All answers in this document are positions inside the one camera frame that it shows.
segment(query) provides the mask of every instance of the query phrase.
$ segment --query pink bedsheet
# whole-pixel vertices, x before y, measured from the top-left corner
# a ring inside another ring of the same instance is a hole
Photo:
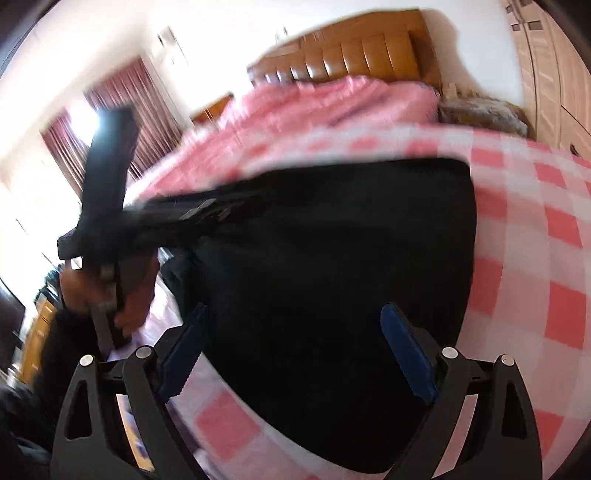
[[[423,119],[434,118],[426,106],[435,105],[428,89],[403,87],[406,106],[392,93],[400,85],[363,78],[313,91],[297,85],[257,89],[229,106],[220,132],[186,139],[129,197],[210,189],[267,170],[334,161],[423,155],[465,160],[476,189],[478,227],[458,347],[471,358],[515,357],[534,406],[548,478],[591,420],[591,163],[509,135],[401,125],[397,119],[421,119],[413,116],[414,102],[424,107]],[[314,95],[327,111],[301,109]],[[155,332],[178,322],[167,307],[171,301],[157,296],[144,329],[150,339],[139,341],[151,342]],[[291,442],[250,410],[203,355],[174,401],[211,463],[230,479],[383,477],[348,471]],[[454,463],[465,425],[461,419],[442,471]]]
[[[507,353],[516,359],[534,407],[548,478],[591,420],[591,162],[469,128],[355,126],[262,143],[239,164],[220,157],[209,180],[424,155],[448,155],[470,166],[478,206],[475,273],[458,348],[470,358],[493,361]],[[183,176],[176,178],[181,190],[190,187]],[[168,188],[178,189],[172,183]],[[148,319],[146,328],[152,322]],[[290,441],[245,405],[204,355],[174,402],[211,463],[229,479],[383,477],[343,469]],[[466,425],[462,417],[442,471],[454,464]]]
[[[368,77],[346,77],[314,85],[266,84],[240,100],[233,100],[219,119],[219,130],[187,132],[181,145],[133,184],[127,201],[207,189],[218,158],[239,164],[260,153],[260,145],[317,127],[437,121],[437,94],[418,82],[387,84]],[[177,182],[184,176],[186,184]]]

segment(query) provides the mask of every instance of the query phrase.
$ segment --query metal bolt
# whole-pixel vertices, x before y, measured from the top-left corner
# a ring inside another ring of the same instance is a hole
[[[457,358],[457,350],[452,346],[447,346],[442,350],[442,354],[445,358]]]
[[[92,355],[85,355],[80,359],[80,365],[82,365],[83,367],[88,367],[94,360],[95,357],[93,357]]]
[[[152,354],[152,349],[149,346],[141,346],[135,353],[137,358],[148,358]]]
[[[501,362],[503,362],[508,367],[512,367],[513,365],[515,365],[515,359],[509,355],[503,355],[501,357]]]

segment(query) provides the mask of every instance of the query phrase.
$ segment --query blue clamp pad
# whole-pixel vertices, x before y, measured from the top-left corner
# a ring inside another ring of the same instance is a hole
[[[158,396],[163,403],[181,393],[191,370],[203,350],[202,322],[208,316],[207,307],[197,305],[187,318],[186,330],[161,366],[161,385]]]
[[[437,397],[435,369],[412,333],[412,326],[392,304],[382,308],[382,333],[413,394],[431,405]]]

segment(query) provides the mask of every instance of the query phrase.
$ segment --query black sleeve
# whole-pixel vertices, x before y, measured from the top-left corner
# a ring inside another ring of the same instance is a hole
[[[59,310],[51,324],[40,371],[30,387],[0,390],[0,423],[13,436],[51,452],[57,419],[80,357],[99,356],[90,316]]]
[[[41,354],[40,372],[33,382],[40,409],[54,428],[76,365],[88,353],[100,355],[92,318],[59,310]]]

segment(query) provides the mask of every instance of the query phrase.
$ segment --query wooden headboard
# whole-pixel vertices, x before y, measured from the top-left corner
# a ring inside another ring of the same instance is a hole
[[[420,10],[374,11],[326,25],[266,52],[248,67],[251,82],[327,82],[368,75],[420,80],[441,89],[441,74]]]

